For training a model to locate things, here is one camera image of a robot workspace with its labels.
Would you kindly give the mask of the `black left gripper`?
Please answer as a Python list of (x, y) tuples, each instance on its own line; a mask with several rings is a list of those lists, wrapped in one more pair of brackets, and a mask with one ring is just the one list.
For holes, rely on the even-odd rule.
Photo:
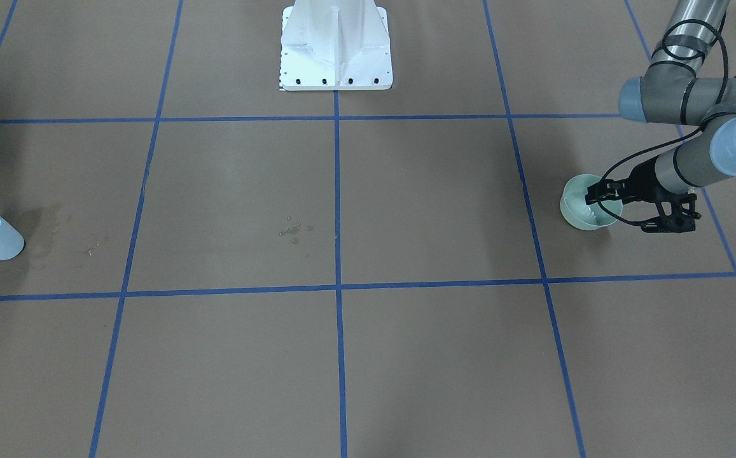
[(670, 194), (656, 176), (656, 158), (636, 165), (626, 179), (599, 179), (588, 186), (586, 205), (618, 201), (624, 205), (644, 201), (652, 203), (656, 216), (640, 222), (644, 233), (688, 233), (697, 228), (702, 215), (696, 211), (694, 193)]

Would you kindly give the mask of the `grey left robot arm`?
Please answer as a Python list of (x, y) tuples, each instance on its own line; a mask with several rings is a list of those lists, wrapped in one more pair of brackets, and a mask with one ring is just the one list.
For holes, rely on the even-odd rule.
[(582, 204), (646, 233), (692, 232), (697, 188), (736, 177), (736, 76), (729, 76), (723, 38), (726, 1), (681, 1), (656, 44), (644, 76), (620, 91), (620, 115), (630, 121), (689, 125), (680, 140), (626, 179), (604, 174)]

